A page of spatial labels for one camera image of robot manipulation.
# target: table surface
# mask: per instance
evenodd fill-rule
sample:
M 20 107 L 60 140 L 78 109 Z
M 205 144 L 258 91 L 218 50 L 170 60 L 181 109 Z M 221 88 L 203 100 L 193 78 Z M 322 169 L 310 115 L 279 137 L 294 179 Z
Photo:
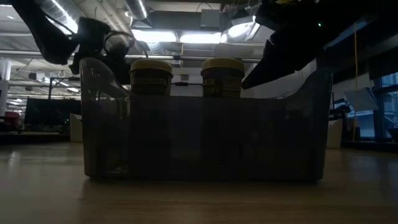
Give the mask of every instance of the table surface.
M 327 150 L 317 185 L 98 183 L 81 144 L 0 147 L 0 223 L 398 223 L 398 154 Z

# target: container lid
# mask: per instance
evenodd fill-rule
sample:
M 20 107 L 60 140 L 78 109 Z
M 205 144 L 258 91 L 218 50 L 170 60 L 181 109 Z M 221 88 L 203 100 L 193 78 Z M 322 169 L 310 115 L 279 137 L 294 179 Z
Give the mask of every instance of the container lid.
M 234 68 L 239 71 L 244 72 L 244 65 L 239 60 L 233 58 L 212 58 L 203 62 L 201 69 L 207 68 L 215 68 L 215 67 L 227 67 L 227 68 Z
M 133 71 L 135 69 L 148 69 L 148 68 L 161 69 L 169 73 L 173 72 L 173 67 L 169 63 L 160 60 L 151 60 L 151 59 L 136 60 L 131 64 L 130 71 Z

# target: ceiling light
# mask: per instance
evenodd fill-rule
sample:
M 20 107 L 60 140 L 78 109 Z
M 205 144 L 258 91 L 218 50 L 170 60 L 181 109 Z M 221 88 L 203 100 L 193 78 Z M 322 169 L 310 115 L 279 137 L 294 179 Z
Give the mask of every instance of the ceiling light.
M 182 43 L 188 44 L 219 44 L 221 39 L 221 33 L 215 34 L 185 34 L 180 38 Z
M 230 35 L 231 37 L 239 37 L 240 35 L 248 32 L 252 24 L 253 22 L 246 22 L 243 24 L 232 26 L 228 31 L 228 35 Z
M 223 35 L 221 36 L 220 42 L 221 42 L 221 43 L 226 43 L 227 40 L 228 40 L 227 35 L 226 35 L 226 34 L 223 34 Z
M 176 42 L 177 38 L 173 31 L 154 31 L 154 30 L 131 30 L 134 37 L 139 41 L 148 43 L 154 42 Z
M 75 93 L 78 93 L 78 92 L 79 92 L 79 90 L 78 90 L 78 89 L 76 89 L 76 88 L 68 88 L 68 90 L 70 90 L 70 91 L 74 91 Z

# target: exposed pipe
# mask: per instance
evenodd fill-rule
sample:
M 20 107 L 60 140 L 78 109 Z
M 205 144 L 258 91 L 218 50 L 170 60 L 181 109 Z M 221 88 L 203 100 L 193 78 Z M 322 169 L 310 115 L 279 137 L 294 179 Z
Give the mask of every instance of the exposed pipe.
M 84 15 L 74 3 L 61 0 L 36 0 L 36 2 L 48 15 L 66 25 L 72 31 L 77 32 L 79 18 Z
M 32 88 L 48 88 L 50 85 L 38 85 L 38 84 L 9 84 L 9 86 L 16 86 L 16 87 L 32 87 Z M 57 86 L 52 86 L 52 88 L 80 88 L 80 86 L 63 86 L 63 85 L 57 85 Z
M 33 55 L 40 56 L 40 52 L 26 51 L 26 50 L 0 50 L 0 55 L 4 56 L 26 56 L 31 57 Z M 145 55 L 126 55 L 126 58 L 145 58 Z M 208 60 L 217 57 L 202 57 L 202 56 L 191 56 L 191 55 L 148 55 L 149 59 L 159 59 L 159 60 Z M 243 63 L 259 63 L 261 59 L 258 58 L 235 58 Z
M 28 37 L 31 36 L 31 33 L 24 33 L 24 32 L 5 32 L 0 31 L 0 36 L 2 37 Z
M 157 55 L 165 54 L 165 50 L 163 49 L 163 47 L 160 45 L 159 42 L 147 43 L 147 45 L 148 45 L 151 53 L 157 54 Z
M 126 0 L 127 8 L 130 11 L 130 15 L 138 20 L 143 20 L 148 17 L 148 5 L 146 0 Z
M 48 98 L 49 96 L 47 94 L 27 94 L 27 93 L 8 93 L 7 97 L 19 97 L 19 98 L 23 98 L 23 97 L 44 97 L 44 98 Z M 81 98 L 81 96 L 77 96 L 77 95 L 52 95 L 52 98 Z
M 113 8 L 109 5 L 108 2 L 105 2 L 105 1 L 103 1 L 103 0 L 97 0 L 96 2 L 97 2 L 98 7 L 99 7 L 102 11 L 104 11 L 104 16 L 105 16 L 105 18 L 107 19 L 107 21 L 109 22 L 109 24 L 111 25 L 111 27 L 112 27 L 113 29 L 119 30 L 119 28 L 122 28 L 122 30 L 123 30 L 124 32 L 131 33 L 131 30 L 126 30 L 126 29 L 123 28 L 124 23 L 118 22 L 118 21 L 120 21 L 120 18 L 119 18 L 119 16 L 114 12 Z M 122 38 L 124 44 L 125 44 L 125 45 L 128 45 L 129 39 L 128 39 L 127 37 L 125 37 L 125 36 L 122 36 L 121 38 Z
M 114 8 L 110 5 L 107 0 L 97 0 L 99 4 L 103 7 L 103 9 L 109 13 L 109 15 L 114 18 L 114 20 L 119 24 L 124 32 L 131 33 L 131 28 L 128 28 L 124 21 L 120 19 L 118 13 L 114 10 Z

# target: cable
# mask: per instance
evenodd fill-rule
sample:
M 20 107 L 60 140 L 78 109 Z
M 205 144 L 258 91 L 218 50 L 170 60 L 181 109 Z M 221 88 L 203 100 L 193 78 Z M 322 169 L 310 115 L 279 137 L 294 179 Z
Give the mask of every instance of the cable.
M 253 47 L 257 47 L 257 46 L 260 46 L 260 47 L 265 47 L 266 45 L 265 44 L 256 44 L 256 43 L 254 43 L 254 44 L 245 44 L 245 43 L 222 43 L 222 44 L 229 44 L 229 45 L 239 45 L 239 46 L 253 46 Z
M 124 35 L 124 36 L 127 36 L 127 37 L 130 37 L 132 40 L 136 40 L 136 38 L 134 37 L 134 35 L 132 35 L 132 34 L 129 34 L 129 33 L 126 33 L 126 32 L 123 32 L 123 31 L 111 31 L 110 33 L 109 33 L 109 35 L 108 36 L 106 36 L 105 37 L 105 40 L 104 40 L 104 50 L 105 50 L 105 52 L 108 54 L 109 53 L 109 50 L 108 49 L 106 49 L 106 47 L 105 47 L 105 43 L 109 40 L 109 38 L 111 38 L 112 36 L 115 36 L 115 35 Z M 142 45 L 137 41 L 137 44 L 140 46 L 140 48 L 144 51 L 144 54 L 145 54 L 145 56 L 146 56 L 146 58 L 148 58 L 148 53 L 147 53 L 147 51 L 142 47 Z
M 54 19 L 52 16 L 48 15 L 48 14 L 45 13 L 45 12 L 43 12 L 43 13 L 44 13 L 44 15 L 45 15 L 47 18 L 51 19 L 54 23 L 56 23 L 56 24 L 62 26 L 62 27 L 65 28 L 67 31 L 69 31 L 71 34 L 76 34 L 74 31 L 72 31 L 71 29 L 69 29 L 69 27 L 67 27 L 66 25 L 62 24 L 60 21 Z
M 356 48 L 356 22 L 354 23 L 354 56 L 355 56 L 355 95 L 354 102 L 356 101 L 356 94 L 358 90 L 358 53 Z M 356 110 L 354 110 L 354 131 L 353 131 L 353 141 L 355 141 L 355 130 L 356 130 Z
M 10 78 L 10 80 L 13 80 L 15 77 L 17 77 L 18 75 L 22 74 L 22 72 L 24 72 L 27 67 L 30 65 L 30 63 L 33 61 L 33 58 L 35 58 L 34 56 L 30 59 L 30 61 L 17 73 L 15 74 L 12 78 Z
M 131 35 L 131 34 L 129 34 L 129 33 L 126 33 L 126 32 L 123 32 L 123 31 L 116 31 L 116 30 L 114 30 L 114 31 L 111 31 L 106 37 L 105 37 L 105 39 L 104 39 L 104 50 L 105 50 L 105 52 L 108 54 L 109 53 L 109 50 L 105 47 L 105 43 L 111 38 L 111 37 L 113 37 L 113 36 L 115 36 L 115 35 L 123 35 L 123 36 L 126 36 L 126 37 L 130 37 L 131 39 L 135 39 L 134 38 L 134 36 L 133 35 Z
M 95 9 L 94 9 L 94 19 L 97 18 L 97 8 L 98 8 L 98 6 L 95 6 Z
M 210 9 L 213 9 L 213 7 L 212 7 L 210 4 L 208 4 L 207 2 L 201 2 L 201 3 L 198 5 L 198 7 L 197 7 L 197 12 L 198 12 L 198 10 L 199 10 L 199 7 L 200 7 L 202 4 L 206 4 L 206 5 L 208 5 L 208 6 L 210 7 Z

